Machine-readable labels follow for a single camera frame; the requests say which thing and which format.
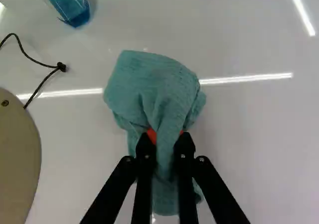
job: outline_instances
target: white table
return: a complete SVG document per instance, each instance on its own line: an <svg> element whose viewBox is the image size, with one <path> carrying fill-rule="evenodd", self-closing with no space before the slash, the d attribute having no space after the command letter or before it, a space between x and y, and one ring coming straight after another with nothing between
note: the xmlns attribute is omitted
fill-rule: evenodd
<svg viewBox="0 0 319 224"><path fill-rule="evenodd" d="M296 9L303 2L319 29L318 0L90 1L92 21L73 29L42 0L0 0L0 39L15 32L31 57L70 67L43 91L91 93L38 98L28 108L42 167L27 224L78 224L127 154L126 134L101 94L124 49L175 58L200 79L232 77L202 85L207 104L190 130L197 154L212 160L252 224L318 223L319 41ZM0 86L17 95L32 93L49 72L13 38L0 61ZM134 192L117 223L130 222ZM213 223L207 204L198 214L201 224Z"/></svg>

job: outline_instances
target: cloth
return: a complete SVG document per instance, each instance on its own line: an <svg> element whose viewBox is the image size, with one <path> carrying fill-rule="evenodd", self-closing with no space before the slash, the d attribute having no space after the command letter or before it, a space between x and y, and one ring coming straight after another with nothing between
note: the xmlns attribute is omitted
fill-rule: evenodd
<svg viewBox="0 0 319 224"><path fill-rule="evenodd" d="M153 211L178 213L177 181L171 170L173 146L181 130L188 129L205 105L196 75L165 56L123 51L104 91L104 101L119 127L128 132L129 154L135 156L143 132L157 133L158 167L153 178ZM196 201L202 199L194 182Z"/></svg>

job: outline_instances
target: black object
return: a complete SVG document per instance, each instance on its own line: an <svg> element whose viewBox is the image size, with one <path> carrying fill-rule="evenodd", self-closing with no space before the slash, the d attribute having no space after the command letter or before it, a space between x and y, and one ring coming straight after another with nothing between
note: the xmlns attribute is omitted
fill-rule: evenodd
<svg viewBox="0 0 319 224"><path fill-rule="evenodd" d="M192 179L201 187L217 224L250 224L216 169L205 156L194 159L195 145L184 132L174 145L177 175L179 223L198 224ZM132 224L150 224L152 214L152 174L156 167L156 147L146 133L136 146L136 158L121 159L80 224L113 224L125 196L137 178Z"/></svg>
<svg viewBox="0 0 319 224"><path fill-rule="evenodd" d="M67 67L65 64L63 64L62 62L58 62L56 66L50 66L50 65L46 65L42 62L39 62L37 60L34 60L32 57L30 57L23 49L21 41L18 37L17 34L15 33L10 33L8 34L0 43L0 49L2 48L3 44L5 43L5 41L8 40L9 37L14 36L18 42L18 45L20 47L21 52L23 53L23 55L25 55L26 58L28 58L29 60L33 61L36 64L39 64L40 66L44 66L47 68L52 68L54 69L52 72L50 72L44 79L43 81L40 83L40 85L35 89L35 91L33 92L33 94L31 95L31 97L29 98L29 100L25 103L25 105L23 106L24 109L26 109L28 107L28 105L31 103L31 101L33 100L33 98L35 97L35 95L38 93L38 91L41 89L41 87L43 86L43 84L57 71L62 71L62 72L66 72L67 71Z"/></svg>

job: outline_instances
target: orange gripper tip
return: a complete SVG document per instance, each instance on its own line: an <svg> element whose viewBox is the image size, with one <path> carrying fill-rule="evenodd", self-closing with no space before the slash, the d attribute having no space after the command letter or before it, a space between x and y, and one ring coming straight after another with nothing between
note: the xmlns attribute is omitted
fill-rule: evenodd
<svg viewBox="0 0 319 224"><path fill-rule="evenodd" d="M155 132L152 128L149 128L149 129L147 130L147 134L148 134L150 140L152 141L152 143L153 143L154 145L156 145L156 132Z"/></svg>

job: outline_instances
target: beige round object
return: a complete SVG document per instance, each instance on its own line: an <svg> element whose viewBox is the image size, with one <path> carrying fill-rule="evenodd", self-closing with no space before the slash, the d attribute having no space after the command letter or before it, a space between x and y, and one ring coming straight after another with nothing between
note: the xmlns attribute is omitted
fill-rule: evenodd
<svg viewBox="0 0 319 224"><path fill-rule="evenodd" d="M0 88L0 224L23 224L41 167L36 126L20 100Z"/></svg>

